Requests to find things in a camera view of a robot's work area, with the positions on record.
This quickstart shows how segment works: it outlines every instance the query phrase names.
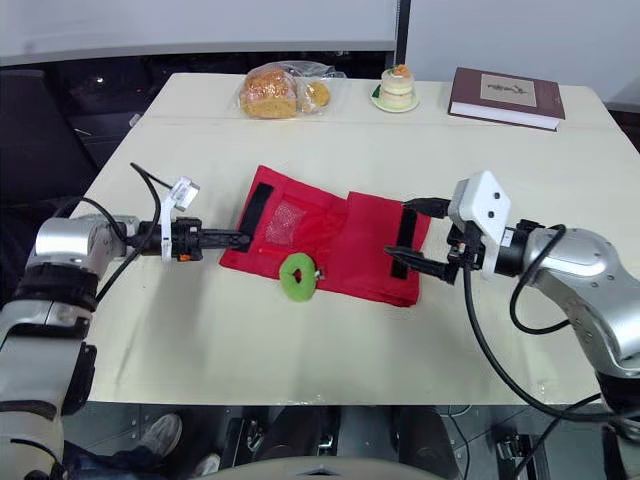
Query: brown book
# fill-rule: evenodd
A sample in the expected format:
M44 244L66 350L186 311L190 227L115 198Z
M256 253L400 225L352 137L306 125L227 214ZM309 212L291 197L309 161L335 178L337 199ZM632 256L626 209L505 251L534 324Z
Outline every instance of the brown book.
M556 82L458 67L449 115L556 130L564 108Z

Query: white table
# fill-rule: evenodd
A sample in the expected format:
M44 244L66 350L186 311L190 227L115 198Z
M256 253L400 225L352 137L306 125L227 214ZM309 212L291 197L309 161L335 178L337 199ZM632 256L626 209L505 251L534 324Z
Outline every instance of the white table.
M241 76L174 75L117 149L88 196L110 211L152 216L135 161L160 178L202 188L187 214L233 228L257 165L346 196L450 197L458 180L489 169L512 199L510 221L593 229L640 275L636 206L640 156L596 94L561 87L557 133L446 114L450 85L418 82L420 106L377 110L376 82L346 81L322 116L247 119L232 97ZM79 212L89 211L84 206ZM425 244L442 259L450 223L434 221ZM422 277L421 297L397 308L316 292L287 300L276 281L202 262L135 262L104 299L89 341L98 347L91 398L189 404L501 404L519 400L493 373L472 336L461 281ZM529 337L511 324L515 285L475 276L480 322L497 357L546 402L597 391L570 329ZM522 298L532 326L562 312L537 291Z

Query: green round object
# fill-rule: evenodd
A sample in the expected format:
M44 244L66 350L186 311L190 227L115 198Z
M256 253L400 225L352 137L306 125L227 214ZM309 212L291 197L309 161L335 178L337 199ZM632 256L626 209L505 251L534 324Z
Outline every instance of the green round object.
M294 302L306 302L316 290L316 266L305 253L289 255L280 265L280 282L287 296Z

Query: red bag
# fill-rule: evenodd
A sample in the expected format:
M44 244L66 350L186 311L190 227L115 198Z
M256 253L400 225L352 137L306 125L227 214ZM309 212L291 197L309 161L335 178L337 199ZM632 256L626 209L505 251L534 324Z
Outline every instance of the red bag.
M249 246L227 250L224 267L278 278L292 253L309 255L322 273L317 288L408 307L419 275L384 252L386 245L419 250L429 218L395 200L349 193L347 200L258 167L238 230Z

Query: white wall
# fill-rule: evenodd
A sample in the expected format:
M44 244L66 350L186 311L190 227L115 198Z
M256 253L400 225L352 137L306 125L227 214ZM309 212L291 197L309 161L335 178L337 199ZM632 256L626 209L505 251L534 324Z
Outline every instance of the white wall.
M640 0L412 0L407 63L420 80L467 66L640 108Z
M393 50L396 8L397 0L0 0L0 61Z

